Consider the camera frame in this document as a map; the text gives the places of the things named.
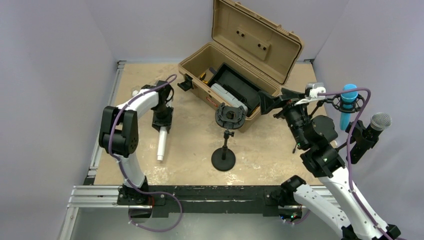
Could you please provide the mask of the white microphone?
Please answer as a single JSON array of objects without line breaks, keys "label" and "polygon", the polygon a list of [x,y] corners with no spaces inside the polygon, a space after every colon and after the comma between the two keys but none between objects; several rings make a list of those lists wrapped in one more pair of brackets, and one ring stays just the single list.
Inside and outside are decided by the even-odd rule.
[{"label": "white microphone", "polygon": [[161,127],[159,130],[159,138],[157,144],[157,160],[163,161],[165,157],[166,151],[166,143],[167,143],[167,135],[168,131],[166,127]]}]

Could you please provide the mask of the black round-base mic stand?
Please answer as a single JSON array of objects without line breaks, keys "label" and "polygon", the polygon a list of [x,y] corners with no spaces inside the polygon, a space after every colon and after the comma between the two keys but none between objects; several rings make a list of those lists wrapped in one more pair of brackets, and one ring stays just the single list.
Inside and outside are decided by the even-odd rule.
[{"label": "black round-base mic stand", "polygon": [[215,122],[224,129],[224,143],[211,155],[211,163],[215,169],[221,172],[231,170],[236,163],[236,156],[228,148],[228,139],[234,137],[233,130],[240,129],[246,121],[246,111],[242,106],[233,107],[221,103],[215,111]]}]

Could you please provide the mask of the black tripod shock-mount stand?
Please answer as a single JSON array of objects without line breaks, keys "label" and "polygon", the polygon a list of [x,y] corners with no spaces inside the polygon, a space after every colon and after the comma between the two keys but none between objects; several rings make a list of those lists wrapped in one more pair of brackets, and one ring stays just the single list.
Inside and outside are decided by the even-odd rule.
[{"label": "black tripod shock-mount stand", "polygon": [[[353,104],[352,110],[341,109],[341,105],[342,105],[341,94],[335,94],[332,97],[324,96],[323,100],[319,100],[319,101],[316,101],[316,102],[317,102],[316,108],[315,108],[315,110],[313,110],[313,112],[311,114],[309,114],[309,118],[311,118],[312,115],[316,112],[316,110],[318,108],[320,108],[323,104],[331,104],[334,107],[334,109],[336,109],[337,111],[339,111],[341,113],[342,112],[350,113],[350,114],[357,113],[357,112],[360,112],[362,110],[363,105],[366,103],[366,99],[364,97],[362,97],[360,94],[358,94],[358,96],[355,100],[355,103]],[[346,133],[349,132],[351,125],[352,125],[352,123],[349,122],[349,124],[348,124],[348,126],[345,130]]]}]

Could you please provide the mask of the blue microphone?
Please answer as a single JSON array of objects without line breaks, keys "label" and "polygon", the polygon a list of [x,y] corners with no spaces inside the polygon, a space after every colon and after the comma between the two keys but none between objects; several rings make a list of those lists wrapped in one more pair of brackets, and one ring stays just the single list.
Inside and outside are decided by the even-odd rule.
[{"label": "blue microphone", "polygon": [[[356,88],[357,86],[355,84],[349,83],[343,87],[343,91],[348,91],[348,90],[356,89]],[[342,105],[340,106],[340,109],[345,111],[351,111],[354,107],[354,103],[357,97],[358,97],[357,91],[342,93],[340,95],[340,99],[342,103]],[[349,112],[340,113],[339,127],[342,131],[345,131],[347,129],[350,120],[351,120],[351,113]]]}]

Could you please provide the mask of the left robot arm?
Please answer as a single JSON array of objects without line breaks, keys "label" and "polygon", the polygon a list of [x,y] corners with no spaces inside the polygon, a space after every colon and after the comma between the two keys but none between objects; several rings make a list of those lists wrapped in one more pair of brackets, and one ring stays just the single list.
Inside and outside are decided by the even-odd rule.
[{"label": "left robot arm", "polygon": [[118,106],[103,109],[98,145],[117,161],[123,176],[119,188],[118,204],[152,204],[146,175],[136,156],[139,144],[139,118],[152,110],[152,127],[158,132],[169,133],[172,126],[174,89],[167,81],[145,85],[135,96]]}]

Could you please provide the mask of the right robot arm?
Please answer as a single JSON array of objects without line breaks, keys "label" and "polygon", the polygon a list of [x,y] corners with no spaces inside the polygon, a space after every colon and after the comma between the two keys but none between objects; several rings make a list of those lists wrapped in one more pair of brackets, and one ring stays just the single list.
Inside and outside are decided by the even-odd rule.
[{"label": "right robot arm", "polygon": [[263,115],[279,109],[275,118],[285,119],[301,154],[305,168],[332,194],[331,203],[315,193],[301,177],[295,175],[281,185],[280,204],[298,203],[324,221],[342,240],[395,240],[400,229],[383,220],[370,206],[353,181],[351,170],[361,157],[373,148],[380,134],[387,129],[392,119],[379,112],[372,116],[370,124],[364,126],[356,118],[346,122],[346,159],[343,159],[332,141],[338,136],[334,121],[325,115],[308,113],[311,102],[318,106],[330,103],[343,114],[361,115],[369,97],[360,95],[362,89],[353,84],[342,91],[327,92],[316,83],[304,92],[281,89],[279,96],[260,91],[260,110]]}]

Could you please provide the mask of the black silver-grille microphone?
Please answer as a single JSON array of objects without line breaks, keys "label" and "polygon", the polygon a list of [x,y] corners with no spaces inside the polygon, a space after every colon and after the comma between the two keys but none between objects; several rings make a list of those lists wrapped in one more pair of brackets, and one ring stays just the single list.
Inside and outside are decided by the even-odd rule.
[{"label": "black silver-grille microphone", "polygon": [[353,128],[353,131],[349,143],[354,146],[348,150],[351,163],[358,163],[364,154],[376,145],[380,134],[391,125],[392,117],[384,112],[374,114],[367,127],[361,120],[358,120],[355,125],[352,123],[350,128]]}]

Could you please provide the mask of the grey case in toolbox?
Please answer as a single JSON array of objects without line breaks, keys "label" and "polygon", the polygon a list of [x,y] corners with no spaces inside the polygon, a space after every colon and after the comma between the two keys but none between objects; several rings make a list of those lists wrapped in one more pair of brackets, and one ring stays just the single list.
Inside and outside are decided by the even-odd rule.
[{"label": "grey case in toolbox", "polygon": [[233,107],[242,107],[244,109],[245,114],[248,114],[248,107],[242,103],[238,98],[236,98],[234,93],[230,93],[228,90],[226,90],[223,86],[219,85],[218,83],[214,83],[210,87],[215,93],[217,93],[223,100],[228,102]]}]

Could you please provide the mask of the tan plastic toolbox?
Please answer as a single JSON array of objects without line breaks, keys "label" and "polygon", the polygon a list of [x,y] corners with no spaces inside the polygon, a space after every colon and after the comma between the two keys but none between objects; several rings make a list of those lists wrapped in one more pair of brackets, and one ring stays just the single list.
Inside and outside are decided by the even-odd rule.
[{"label": "tan plastic toolbox", "polygon": [[217,71],[226,63],[263,91],[277,96],[304,49],[296,34],[233,0],[213,2],[211,37],[211,42],[178,64],[184,81],[177,85],[214,110],[221,103],[229,103],[200,81],[205,70],[212,67]]}]

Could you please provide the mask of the black toolbox tray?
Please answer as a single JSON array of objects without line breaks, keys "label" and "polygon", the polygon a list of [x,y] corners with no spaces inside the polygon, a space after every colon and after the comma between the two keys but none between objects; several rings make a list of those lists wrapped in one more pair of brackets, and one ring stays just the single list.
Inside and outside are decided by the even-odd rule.
[{"label": "black toolbox tray", "polygon": [[207,86],[211,89],[211,86],[215,83],[235,94],[236,98],[247,106],[248,117],[260,105],[258,92],[262,89],[226,63],[218,68]]}]

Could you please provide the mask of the yellow tool in toolbox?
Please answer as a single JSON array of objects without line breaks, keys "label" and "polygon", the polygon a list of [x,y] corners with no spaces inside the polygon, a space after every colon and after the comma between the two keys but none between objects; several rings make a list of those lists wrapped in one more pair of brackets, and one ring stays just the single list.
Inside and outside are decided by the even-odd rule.
[{"label": "yellow tool in toolbox", "polygon": [[213,67],[209,67],[199,76],[199,80],[207,85],[216,73],[217,71]]}]

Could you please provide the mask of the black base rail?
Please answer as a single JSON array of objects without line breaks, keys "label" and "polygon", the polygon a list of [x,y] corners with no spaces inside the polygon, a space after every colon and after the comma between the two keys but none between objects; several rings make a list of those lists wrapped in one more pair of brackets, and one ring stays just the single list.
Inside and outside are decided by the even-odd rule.
[{"label": "black base rail", "polygon": [[261,214],[293,221],[303,216],[295,201],[282,204],[278,185],[150,185],[141,194],[133,188],[118,188],[117,204],[128,206],[135,218],[150,215],[167,218],[184,214]]}]

